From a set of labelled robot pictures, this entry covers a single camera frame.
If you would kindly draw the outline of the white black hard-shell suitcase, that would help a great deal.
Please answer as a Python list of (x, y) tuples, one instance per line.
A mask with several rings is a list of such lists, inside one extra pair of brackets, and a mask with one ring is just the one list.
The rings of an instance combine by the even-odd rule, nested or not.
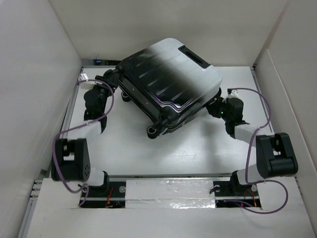
[(174, 38), (128, 56), (116, 69), (123, 98), (153, 122), (150, 139), (176, 131), (221, 93), (221, 73)]

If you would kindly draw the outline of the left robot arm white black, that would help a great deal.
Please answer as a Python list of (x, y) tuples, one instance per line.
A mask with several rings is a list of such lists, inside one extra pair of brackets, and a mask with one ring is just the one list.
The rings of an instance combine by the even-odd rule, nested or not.
[(90, 163), (89, 144), (106, 128), (107, 116), (114, 106), (114, 93), (124, 70), (110, 69), (102, 76), (90, 79), (80, 74), (77, 85), (85, 89), (84, 112), (79, 125), (59, 132), (53, 139), (52, 170), (54, 181), (60, 181), (71, 193), (79, 193), (93, 186), (98, 196), (110, 192), (102, 170)]

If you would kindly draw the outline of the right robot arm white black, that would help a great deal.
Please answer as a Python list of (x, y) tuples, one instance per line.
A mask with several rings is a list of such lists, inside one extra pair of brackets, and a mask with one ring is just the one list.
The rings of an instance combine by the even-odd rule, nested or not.
[(240, 195), (247, 187), (269, 178), (294, 175), (298, 162), (287, 133), (266, 135), (260, 127), (243, 120), (244, 103), (236, 97), (218, 98), (207, 106), (208, 113), (225, 121), (225, 129), (232, 138), (249, 144), (246, 167), (234, 171), (229, 189)]

